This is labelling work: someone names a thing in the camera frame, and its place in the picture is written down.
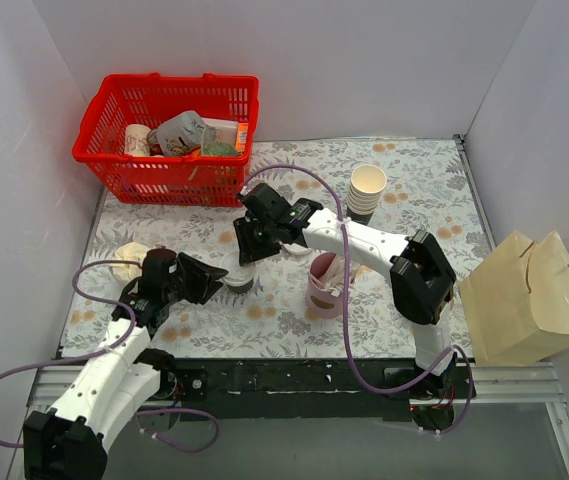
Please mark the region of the white plastic cup lid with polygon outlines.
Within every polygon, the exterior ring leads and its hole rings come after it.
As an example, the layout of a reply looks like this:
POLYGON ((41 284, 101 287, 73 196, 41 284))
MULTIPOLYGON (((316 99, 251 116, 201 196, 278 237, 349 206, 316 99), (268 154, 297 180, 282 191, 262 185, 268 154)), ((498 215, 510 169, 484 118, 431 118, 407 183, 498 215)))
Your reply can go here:
POLYGON ((234 251, 226 254, 221 260, 219 266, 227 271, 227 274, 222 278, 226 282, 246 282, 250 279, 254 280, 256 267, 253 263, 246 265, 240 264, 240 253, 234 251))

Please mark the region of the black single paper cup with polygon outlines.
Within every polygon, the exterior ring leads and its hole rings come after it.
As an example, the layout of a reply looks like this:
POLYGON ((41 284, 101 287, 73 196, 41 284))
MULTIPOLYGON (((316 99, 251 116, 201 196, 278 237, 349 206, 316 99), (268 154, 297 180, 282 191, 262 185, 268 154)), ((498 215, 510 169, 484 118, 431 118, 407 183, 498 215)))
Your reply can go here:
POLYGON ((253 288, 254 280, 250 279, 246 282, 226 282, 227 288, 234 294, 242 295, 249 292, 253 288))

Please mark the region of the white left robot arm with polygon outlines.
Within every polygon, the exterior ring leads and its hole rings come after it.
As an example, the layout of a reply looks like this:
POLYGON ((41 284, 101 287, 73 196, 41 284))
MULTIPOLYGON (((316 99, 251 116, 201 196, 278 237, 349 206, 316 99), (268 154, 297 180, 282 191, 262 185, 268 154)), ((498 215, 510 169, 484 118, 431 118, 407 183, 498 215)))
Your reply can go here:
POLYGON ((167 414, 193 416, 181 402, 205 397, 204 370, 181 368, 150 343, 174 304, 205 304, 227 270, 164 248, 149 250, 137 266, 141 273, 113 302, 96 353, 47 411, 26 419, 26 478, 99 479, 115 439, 146 401, 167 401, 167 414))

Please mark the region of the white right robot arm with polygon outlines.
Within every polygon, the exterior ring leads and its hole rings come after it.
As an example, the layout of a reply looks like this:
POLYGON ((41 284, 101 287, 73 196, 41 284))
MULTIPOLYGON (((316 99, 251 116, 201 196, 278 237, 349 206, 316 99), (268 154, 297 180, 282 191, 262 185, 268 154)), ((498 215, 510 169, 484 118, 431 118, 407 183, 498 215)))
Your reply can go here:
POLYGON ((412 236, 340 221, 320 203, 302 198, 289 203, 265 183, 243 190, 237 199, 244 216, 234 221, 239 263, 278 254, 283 245, 349 255, 349 260, 379 273, 390 284, 395 309, 412 323, 418 389, 439 397, 453 384, 454 358, 448 314, 456 275, 435 237, 412 236))

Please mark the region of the white plastic cup lids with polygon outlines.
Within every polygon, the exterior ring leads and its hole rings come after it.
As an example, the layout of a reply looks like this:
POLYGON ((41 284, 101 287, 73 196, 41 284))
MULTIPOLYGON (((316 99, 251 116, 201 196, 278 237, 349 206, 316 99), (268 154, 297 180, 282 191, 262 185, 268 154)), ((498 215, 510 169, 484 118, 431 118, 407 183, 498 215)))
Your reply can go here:
POLYGON ((306 256, 311 252, 311 249, 308 247, 303 247, 297 244, 283 244, 282 247, 293 256, 306 256))

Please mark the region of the cream crumpled napkin bundle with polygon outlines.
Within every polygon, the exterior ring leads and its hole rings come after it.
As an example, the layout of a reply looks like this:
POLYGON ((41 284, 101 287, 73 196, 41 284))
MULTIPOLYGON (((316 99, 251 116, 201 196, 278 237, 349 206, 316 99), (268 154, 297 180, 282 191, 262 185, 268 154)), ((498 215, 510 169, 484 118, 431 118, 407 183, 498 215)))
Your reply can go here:
POLYGON ((139 277, 142 273, 141 265, 150 248, 138 242, 129 242, 122 245, 114 252, 114 259, 118 264, 111 266, 114 278, 121 284, 139 277))

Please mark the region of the green round item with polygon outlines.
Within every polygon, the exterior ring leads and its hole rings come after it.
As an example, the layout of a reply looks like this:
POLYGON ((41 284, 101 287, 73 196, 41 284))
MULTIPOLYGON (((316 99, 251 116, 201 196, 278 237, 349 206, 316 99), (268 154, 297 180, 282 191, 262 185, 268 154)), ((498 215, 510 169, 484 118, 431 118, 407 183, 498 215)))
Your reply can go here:
POLYGON ((200 154, 208 157, 237 157, 240 155, 234 146, 221 141, 203 144, 200 148, 200 154))

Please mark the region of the pink straw holder cup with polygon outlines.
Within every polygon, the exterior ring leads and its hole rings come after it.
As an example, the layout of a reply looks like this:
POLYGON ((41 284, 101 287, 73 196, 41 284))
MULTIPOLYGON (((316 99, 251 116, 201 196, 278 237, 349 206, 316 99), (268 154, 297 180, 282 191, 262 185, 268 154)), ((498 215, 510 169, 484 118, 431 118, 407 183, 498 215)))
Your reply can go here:
POLYGON ((323 271, 334 253, 322 253, 312 262, 307 275, 307 288, 305 293, 307 308, 321 318, 333 319, 343 313, 344 291, 337 297, 331 296, 328 292, 319 289, 313 282, 314 274, 323 271))

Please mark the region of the orange and white package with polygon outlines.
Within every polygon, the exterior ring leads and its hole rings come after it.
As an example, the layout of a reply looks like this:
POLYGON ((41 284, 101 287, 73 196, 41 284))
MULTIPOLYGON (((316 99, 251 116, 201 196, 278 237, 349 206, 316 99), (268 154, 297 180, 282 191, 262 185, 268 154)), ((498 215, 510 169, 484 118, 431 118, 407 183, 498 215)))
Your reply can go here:
POLYGON ((239 153, 245 151, 249 124, 232 120, 203 118, 204 123, 213 129, 214 140, 234 147, 239 153))

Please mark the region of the stack of paper cups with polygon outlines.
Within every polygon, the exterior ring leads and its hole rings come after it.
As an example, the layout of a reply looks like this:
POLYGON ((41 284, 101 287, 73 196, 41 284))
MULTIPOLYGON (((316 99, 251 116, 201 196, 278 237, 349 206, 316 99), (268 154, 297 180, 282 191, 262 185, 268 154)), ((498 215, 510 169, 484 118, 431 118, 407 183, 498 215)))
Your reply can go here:
POLYGON ((355 222, 367 225, 387 186, 384 171, 372 164, 356 167, 350 177, 346 199, 347 215, 355 222))

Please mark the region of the grey crumpled snack bag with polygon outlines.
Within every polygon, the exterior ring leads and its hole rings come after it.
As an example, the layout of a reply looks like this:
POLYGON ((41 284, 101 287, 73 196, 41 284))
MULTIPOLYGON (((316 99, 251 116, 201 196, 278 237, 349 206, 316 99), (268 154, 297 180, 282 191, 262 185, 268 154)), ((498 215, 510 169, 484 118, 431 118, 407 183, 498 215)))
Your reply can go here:
POLYGON ((206 124, 195 111, 185 111, 157 128, 157 137, 164 156, 180 157, 200 146, 206 124))

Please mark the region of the white printed cup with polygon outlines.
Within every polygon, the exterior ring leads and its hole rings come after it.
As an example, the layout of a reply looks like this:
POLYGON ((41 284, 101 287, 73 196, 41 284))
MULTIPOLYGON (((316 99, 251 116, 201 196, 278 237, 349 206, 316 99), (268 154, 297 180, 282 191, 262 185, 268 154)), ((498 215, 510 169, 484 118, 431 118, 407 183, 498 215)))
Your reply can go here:
POLYGON ((124 154, 134 157, 149 157, 148 134, 151 129, 142 124, 129 124, 125 128, 124 154))

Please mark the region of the red plastic shopping basket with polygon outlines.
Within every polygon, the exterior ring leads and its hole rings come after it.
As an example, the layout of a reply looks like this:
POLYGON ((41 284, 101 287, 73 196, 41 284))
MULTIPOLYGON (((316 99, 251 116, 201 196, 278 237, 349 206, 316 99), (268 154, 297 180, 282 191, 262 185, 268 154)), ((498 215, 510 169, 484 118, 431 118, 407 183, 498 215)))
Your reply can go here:
POLYGON ((121 202, 235 207, 250 167, 259 80, 112 74, 72 148, 121 202))

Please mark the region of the cream paper bag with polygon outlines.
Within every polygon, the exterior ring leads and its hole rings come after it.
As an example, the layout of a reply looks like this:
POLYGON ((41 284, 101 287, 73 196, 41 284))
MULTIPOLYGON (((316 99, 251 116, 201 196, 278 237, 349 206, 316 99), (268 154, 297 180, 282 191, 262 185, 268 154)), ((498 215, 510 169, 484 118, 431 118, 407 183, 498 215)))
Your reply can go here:
POLYGON ((475 362, 529 366, 569 349, 569 253, 514 231, 459 285, 475 362))

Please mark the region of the aluminium frame rail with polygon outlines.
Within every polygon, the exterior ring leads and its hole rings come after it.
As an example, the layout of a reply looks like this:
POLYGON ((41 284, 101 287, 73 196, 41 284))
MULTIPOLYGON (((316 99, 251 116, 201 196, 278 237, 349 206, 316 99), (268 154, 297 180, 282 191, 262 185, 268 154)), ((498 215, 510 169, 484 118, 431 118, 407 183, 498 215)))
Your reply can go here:
MULTIPOLYGON (((149 368, 159 371, 158 366, 148 361, 149 368)), ((465 365, 470 385, 476 396, 473 404, 542 404, 545 406, 552 429, 569 475, 569 417, 565 395, 556 372, 550 363, 538 363, 530 367, 480 367, 465 365)), ((157 406, 146 403, 148 407, 157 406)))

